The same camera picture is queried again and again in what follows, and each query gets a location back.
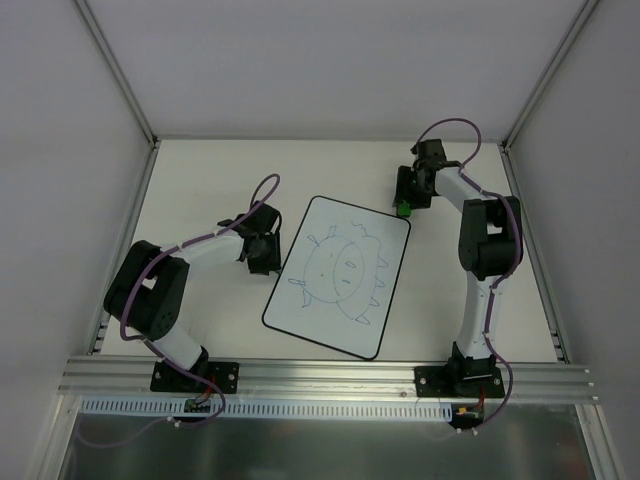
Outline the green whiteboard eraser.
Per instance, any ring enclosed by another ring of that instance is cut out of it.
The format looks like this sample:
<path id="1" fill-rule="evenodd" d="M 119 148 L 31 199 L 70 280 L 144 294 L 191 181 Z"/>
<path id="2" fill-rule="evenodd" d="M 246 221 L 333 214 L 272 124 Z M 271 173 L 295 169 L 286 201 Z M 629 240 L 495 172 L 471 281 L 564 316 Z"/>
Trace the green whiteboard eraser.
<path id="1" fill-rule="evenodd" d="M 401 202 L 396 206 L 396 215 L 399 218 L 408 219 L 412 214 L 411 205 L 408 202 Z"/>

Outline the white whiteboard black frame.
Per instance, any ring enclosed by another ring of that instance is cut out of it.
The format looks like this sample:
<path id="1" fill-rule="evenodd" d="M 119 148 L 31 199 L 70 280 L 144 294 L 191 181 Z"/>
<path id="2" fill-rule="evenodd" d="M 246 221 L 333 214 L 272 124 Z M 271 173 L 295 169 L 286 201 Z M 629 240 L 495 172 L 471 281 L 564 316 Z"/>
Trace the white whiteboard black frame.
<path id="1" fill-rule="evenodd" d="M 264 326 L 375 359 L 410 232 L 406 219 L 313 197 L 263 311 Z"/>

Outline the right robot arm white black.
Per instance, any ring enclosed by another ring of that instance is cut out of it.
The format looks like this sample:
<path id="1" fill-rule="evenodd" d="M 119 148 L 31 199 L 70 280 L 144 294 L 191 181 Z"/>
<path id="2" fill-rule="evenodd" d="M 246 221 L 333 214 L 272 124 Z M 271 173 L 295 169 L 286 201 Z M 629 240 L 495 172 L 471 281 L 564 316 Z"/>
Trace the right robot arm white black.
<path id="1" fill-rule="evenodd" d="M 397 171 L 395 213 L 407 218 L 435 197 L 449 201 L 461 214 L 458 258 L 467 278 L 457 340 L 443 366 L 414 369 L 417 395 L 503 398 L 494 326 L 507 280 L 523 257 L 520 201 L 482 188 L 463 163 L 447 159 L 439 140 L 420 140 L 411 153 L 413 165 Z"/>

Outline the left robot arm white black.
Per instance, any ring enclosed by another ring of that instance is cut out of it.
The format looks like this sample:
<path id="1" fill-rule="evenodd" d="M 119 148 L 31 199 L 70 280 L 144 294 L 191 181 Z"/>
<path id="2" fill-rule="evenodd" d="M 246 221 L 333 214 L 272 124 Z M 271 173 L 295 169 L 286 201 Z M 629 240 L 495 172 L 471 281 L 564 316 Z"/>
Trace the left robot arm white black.
<path id="1" fill-rule="evenodd" d="M 234 219 L 222 220 L 217 231 L 162 249 L 141 240 L 134 243 L 103 301 L 104 310 L 120 322 L 122 338 L 141 340 L 167 364 L 187 391 L 208 379 L 209 354 L 179 326 L 188 281 L 200 271 L 234 262 L 251 274 L 281 271 L 282 215 L 274 207 L 254 202 Z"/>

